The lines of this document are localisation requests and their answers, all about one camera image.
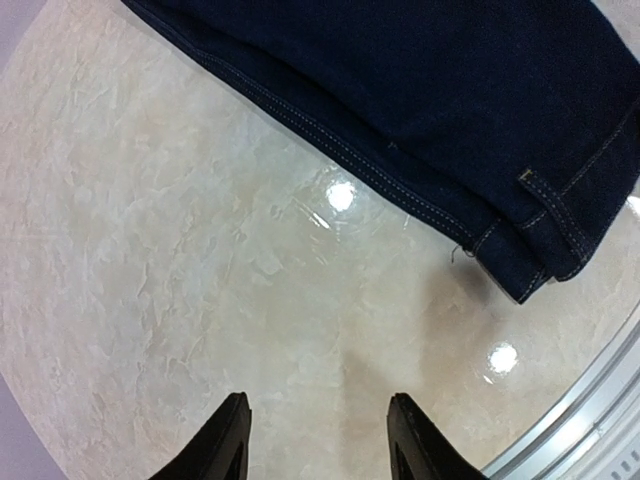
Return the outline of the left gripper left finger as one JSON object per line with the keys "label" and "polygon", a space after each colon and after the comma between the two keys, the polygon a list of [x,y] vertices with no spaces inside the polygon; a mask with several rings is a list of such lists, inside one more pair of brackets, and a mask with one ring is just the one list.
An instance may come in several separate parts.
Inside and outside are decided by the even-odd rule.
{"label": "left gripper left finger", "polygon": [[246,393],[231,393],[186,446],[150,480],[244,480],[252,412]]}

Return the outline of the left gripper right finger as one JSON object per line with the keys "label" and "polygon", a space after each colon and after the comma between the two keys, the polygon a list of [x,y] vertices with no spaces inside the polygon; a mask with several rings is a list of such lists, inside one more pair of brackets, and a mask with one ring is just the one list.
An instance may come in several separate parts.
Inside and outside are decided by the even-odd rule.
{"label": "left gripper right finger", "polygon": [[393,480],[483,480],[407,393],[390,400],[388,443]]}

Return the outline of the dark blue denim jeans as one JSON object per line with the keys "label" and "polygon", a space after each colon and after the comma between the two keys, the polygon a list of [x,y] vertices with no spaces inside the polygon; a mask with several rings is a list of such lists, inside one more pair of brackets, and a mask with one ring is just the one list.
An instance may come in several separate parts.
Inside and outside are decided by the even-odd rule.
{"label": "dark blue denim jeans", "polygon": [[129,8],[517,302],[586,266],[638,180],[639,63],[590,1]]}

